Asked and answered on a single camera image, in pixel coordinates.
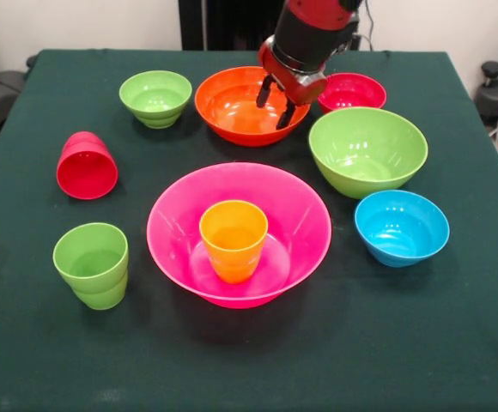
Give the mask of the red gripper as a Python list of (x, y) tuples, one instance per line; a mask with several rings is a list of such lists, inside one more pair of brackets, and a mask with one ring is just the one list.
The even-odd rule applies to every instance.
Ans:
[(308, 66), (286, 55), (276, 45), (274, 36), (270, 36), (260, 46), (258, 60), (266, 75), (256, 99), (257, 107), (265, 107), (270, 97), (271, 85), (275, 82), (288, 99), (285, 111), (276, 124), (277, 130), (284, 129), (290, 124), (296, 106), (311, 104), (325, 90), (325, 62)]

